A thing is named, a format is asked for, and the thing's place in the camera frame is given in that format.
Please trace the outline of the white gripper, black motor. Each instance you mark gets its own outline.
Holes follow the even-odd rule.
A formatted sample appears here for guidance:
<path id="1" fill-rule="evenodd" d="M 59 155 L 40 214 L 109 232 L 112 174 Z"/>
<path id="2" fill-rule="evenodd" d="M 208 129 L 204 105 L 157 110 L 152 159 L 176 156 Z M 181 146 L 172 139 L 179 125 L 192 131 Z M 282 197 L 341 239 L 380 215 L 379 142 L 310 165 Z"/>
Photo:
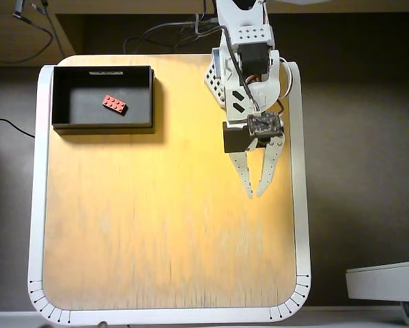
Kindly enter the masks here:
<path id="1" fill-rule="evenodd" d="M 263 195 L 272 182 L 274 171 L 285 144 L 284 127 L 282 123 L 265 119 L 253 119 L 242 128 L 228 127 L 223 122 L 224 152 L 229 153 L 242 187 L 249 199 L 253 198 L 250 182 L 248 158 L 245 151 L 251 150 L 250 145 L 257 140 L 257 148 L 265 148 L 262 161 L 262 174 L 257 187 L 257 197 Z"/>

